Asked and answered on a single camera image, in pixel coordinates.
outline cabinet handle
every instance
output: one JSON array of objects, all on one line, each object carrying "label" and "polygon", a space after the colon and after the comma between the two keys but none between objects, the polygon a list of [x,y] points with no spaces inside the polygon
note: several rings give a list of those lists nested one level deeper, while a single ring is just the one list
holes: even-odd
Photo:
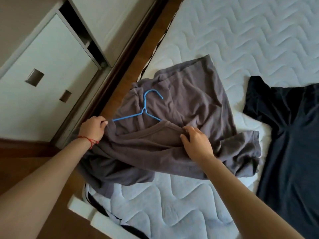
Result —
[{"label": "cabinet handle", "polygon": [[33,69],[30,73],[29,77],[25,80],[28,84],[36,87],[40,80],[43,78],[44,73],[38,71],[37,69]]},{"label": "cabinet handle", "polygon": [[71,92],[69,92],[68,90],[65,90],[65,92],[63,93],[63,95],[61,96],[59,100],[66,103],[68,99],[70,98],[71,94],[72,94]]}]

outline white wardrobe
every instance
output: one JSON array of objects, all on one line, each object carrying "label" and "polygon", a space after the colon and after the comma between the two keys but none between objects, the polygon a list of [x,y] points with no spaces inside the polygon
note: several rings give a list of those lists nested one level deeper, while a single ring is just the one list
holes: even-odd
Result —
[{"label": "white wardrobe", "polygon": [[[8,59],[12,64],[0,77],[0,138],[51,141],[77,104],[67,138],[155,2],[69,1],[73,10],[63,9],[65,0],[59,0],[34,27],[38,33]],[[85,35],[74,25],[77,19]],[[89,84],[93,89],[78,104]]]}]

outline wardrobe door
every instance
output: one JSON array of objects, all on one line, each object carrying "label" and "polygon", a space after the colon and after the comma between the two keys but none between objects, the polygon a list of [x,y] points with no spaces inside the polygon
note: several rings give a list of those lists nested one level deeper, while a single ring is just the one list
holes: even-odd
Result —
[{"label": "wardrobe door", "polygon": [[112,67],[155,0],[70,0]]},{"label": "wardrobe door", "polygon": [[50,141],[97,70],[55,15],[0,79],[0,137]]}]

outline wavy quilted pattern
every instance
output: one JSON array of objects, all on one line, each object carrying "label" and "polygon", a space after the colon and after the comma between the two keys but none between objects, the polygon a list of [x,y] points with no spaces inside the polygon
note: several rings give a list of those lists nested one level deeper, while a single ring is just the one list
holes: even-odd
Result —
[{"label": "wavy quilted pattern", "polygon": [[[273,87],[319,82],[319,1],[184,0],[142,78],[206,54],[225,87],[237,129],[260,132],[264,158],[269,126],[241,113],[248,79],[261,76]],[[256,179],[241,181],[252,187]],[[104,204],[152,238],[238,234],[209,181],[157,173],[151,183],[116,185]]]}]

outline blue wire hanger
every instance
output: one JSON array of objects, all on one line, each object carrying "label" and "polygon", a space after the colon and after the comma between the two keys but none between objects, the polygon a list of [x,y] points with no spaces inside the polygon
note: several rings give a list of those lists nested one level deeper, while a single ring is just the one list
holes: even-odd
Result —
[{"label": "blue wire hanger", "polygon": [[157,117],[155,117],[155,116],[153,116],[153,115],[151,115],[150,113],[147,112],[147,108],[146,108],[146,94],[149,93],[150,91],[155,91],[155,92],[160,96],[160,98],[162,98],[162,100],[164,99],[164,98],[161,96],[161,94],[160,94],[157,90],[155,90],[155,89],[148,90],[148,91],[145,92],[144,95],[143,95],[144,107],[143,107],[143,109],[141,110],[140,113],[137,113],[137,114],[134,114],[134,115],[130,115],[130,116],[126,116],[126,117],[116,118],[116,119],[113,119],[113,121],[118,121],[118,120],[130,118],[130,117],[139,116],[139,115],[142,115],[144,111],[145,111],[146,115],[149,115],[150,117],[153,117],[154,119],[161,121],[161,119],[159,119],[159,118],[157,118]]}]

